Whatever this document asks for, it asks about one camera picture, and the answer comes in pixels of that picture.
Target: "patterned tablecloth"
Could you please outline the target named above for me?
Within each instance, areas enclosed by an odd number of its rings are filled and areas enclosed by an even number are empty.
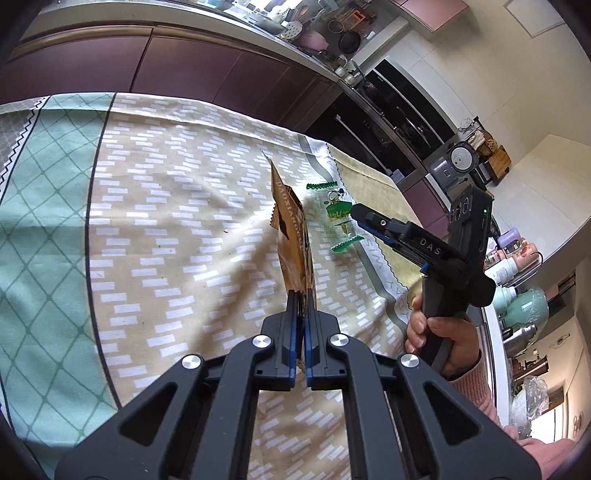
[[[306,183],[418,223],[333,147],[195,100],[56,95],[0,106],[3,412],[51,475],[182,356],[227,353],[285,307],[273,159],[306,210],[319,310],[401,352],[418,269],[365,235],[333,254]],[[347,478],[340,391],[261,392],[249,478]]]

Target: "pink sleeve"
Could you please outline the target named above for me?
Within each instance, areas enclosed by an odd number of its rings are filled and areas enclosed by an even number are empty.
[[[542,470],[543,480],[547,479],[564,462],[574,448],[574,442],[569,439],[549,444],[536,439],[518,440],[515,426],[502,427],[492,401],[491,389],[486,381],[486,366],[482,358],[472,370],[452,381],[451,384],[536,459]]]

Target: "finger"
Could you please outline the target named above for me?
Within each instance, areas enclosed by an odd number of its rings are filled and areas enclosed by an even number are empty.
[[[414,329],[411,327],[409,327],[407,329],[407,336],[408,336],[408,341],[415,348],[422,348],[425,345],[425,343],[427,342],[426,335],[415,332]]]
[[[408,353],[418,353],[418,349],[408,340],[406,342],[404,342],[404,349]]]
[[[473,341],[475,327],[470,322],[453,317],[433,317],[428,319],[429,329],[437,336],[450,338],[463,344]]]
[[[423,306],[423,292],[419,293],[413,300],[413,310],[420,310]]]
[[[422,312],[413,312],[408,324],[415,332],[425,333],[425,330],[427,329],[427,318]]]

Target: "ribbed sleeve cuff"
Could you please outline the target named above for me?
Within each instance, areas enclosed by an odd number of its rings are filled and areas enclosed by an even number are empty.
[[[472,370],[450,383],[474,405],[478,406],[484,403],[490,396],[490,390],[486,379],[486,365],[482,355],[480,355],[480,360]]]

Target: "person's arm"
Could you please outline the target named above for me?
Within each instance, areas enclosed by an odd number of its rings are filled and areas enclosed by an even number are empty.
[[[444,377],[453,378],[450,382],[460,393],[534,457],[542,471],[543,480],[547,479],[564,462],[573,449],[574,442],[562,439],[545,444],[536,439],[519,440],[515,426],[502,427],[488,386],[476,328],[463,319],[442,317],[427,320],[421,312],[422,303],[422,295],[413,302],[413,313],[407,328],[408,339],[405,343],[407,352],[420,351],[426,341],[427,326],[433,333],[454,340],[449,360],[443,368]]]

